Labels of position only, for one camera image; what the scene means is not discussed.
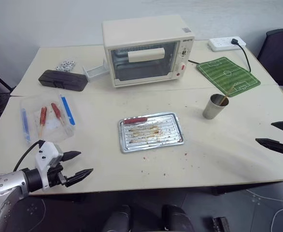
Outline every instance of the oven handle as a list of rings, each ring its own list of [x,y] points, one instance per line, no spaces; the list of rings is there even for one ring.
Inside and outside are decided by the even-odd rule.
[[[127,53],[127,56],[130,63],[163,59],[165,56],[165,50],[163,47],[161,47],[147,50],[131,51]]]

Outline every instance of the white cable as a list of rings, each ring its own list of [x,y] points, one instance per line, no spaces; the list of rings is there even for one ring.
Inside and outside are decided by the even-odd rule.
[[[41,199],[41,200],[42,200],[43,205],[44,205],[44,214],[43,214],[43,217],[42,217],[42,219],[41,219],[34,227],[32,227],[32,229],[28,230],[28,232],[32,231],[35,227],[37,227],[38,225],[40,225],[41,222],[42,222],[42,221],[44,220],[44,218],[45,218],[45,215],[46,215],[46,205],[45,205],[44,200],[43,200],[43,199]]]
[[[279,212],[281,212],[281,211],[283,211],[283,209],[278,210],[278,211],[275,213],[275,215],[273,216],[272,222],[271,222],[271,227],[270,227],[270,232],[272,232],[272,226],[273,226],[273,223],[274,223],[274,221],[275,221],[275,218],[276,218],[277,214],[278,214]]]
[[[247,192],[257,196],[257,197],[260,197],[260,198],[263,198],[263,199],[267,199],[267,200],[273,200],[273,201],[278,201],[278,202],[283,202],[283,200],[280,200],[280,199],[274,199],[274,198],[270,198],[270,197],[263,197],[263,196],[260,196],[254,192],[251,192],[250,190],[246,190]]]

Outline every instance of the white table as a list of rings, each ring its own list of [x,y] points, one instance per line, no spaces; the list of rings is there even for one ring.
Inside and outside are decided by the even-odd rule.
[[[252,53],[246,48],[245,50],[251,64],[252,74],[260,80],[261,85],[276,85],[276,82],[267,72],[265,72],[265,69],[259,64]],[[207,41],[194,41],[190,57],[191,60],[196,62],[206,62],[220,57],[227,57],[231,61],[247,69],[247,62],[241,50],[213,52],[207,47]],[[102,45],[40,48],[21,82],[12,92],[12,96],[41,94],[43,91],[51,89],[50,87],[42,86],[39,83],[38,78],[45,70],[53,70],[55,66],[66,59],[73,59],[77,62],[73,73],[83,74],[82,65],[85,66],[86,69],[91,69],[102,65],[103,58],[104,50]],[[82,92],[71,91],[71,93],[73,95],[89,93],[115,94],[126,91],[140,92],[214,87],[210,81],[196,70],[195,66],[195,64],[188,63],[184,76],[179,80],[114,88],[110,76],[106,75],[88,83]]]
[[[283,180],[283,154],[255,141],[255,138],[271,138],[283,143],[283,131],[270,125],[283,120],[283,94],[279,87],[258,86],[246,91],[231,98],[229,106],[215,119],[206,120],[202,110],[214,93],[219,90],[71,94],[71,104],[76,108],[75,135],[59,145],[63,151],[79,150],[82,154],[63,163],[64,174],[70,176],[85,168],[94,171],[76,185],[58,186],[44,194]],[[0,118],[0,173],[12,171],[28,147],[21,130],[21,99],[11,97]],[[178,115],[184,145],[120,152],[119,120],[167,111]],[[34,153],[30,153],[20,168],[33,168],[33,165]]]

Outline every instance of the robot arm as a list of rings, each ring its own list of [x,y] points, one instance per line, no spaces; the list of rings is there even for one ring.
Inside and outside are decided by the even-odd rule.
[[[283,121],[281,122],[273,122],[272,123],[273,126],[283,130]],[[272,140],[272,139],[255,139],[259,144],[261,144],[262,146],[273,150],[273,151],[277,151],[280,153],[283,153],[283,144],[281,144],[279,141],[276,140]]]
[[[35,169],[22,169],[0,175],[0,232],[5,231],[12,207],[30,192],[48,189],[55,185],[69,187],[86,178],[93,169],[85,169],[67,178],[61,171],[61,161],[70,160],[80,154],[78,151],[63,153],[61,149],[46,141],[40,141],[40,150],[35,156]]]

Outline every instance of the power strip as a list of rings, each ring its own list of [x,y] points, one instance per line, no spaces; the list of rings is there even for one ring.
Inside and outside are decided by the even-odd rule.
[[[208,46],[214,52],[219,51],[230,51],[230,50],[238,50],[239,46],[236,44],[232,44],[232,39],[238,40],[238,43],[241,47],[245,47],[246,43],[239,36],[232,37],[222,37],[222,38],[213,38],[208,40]]]

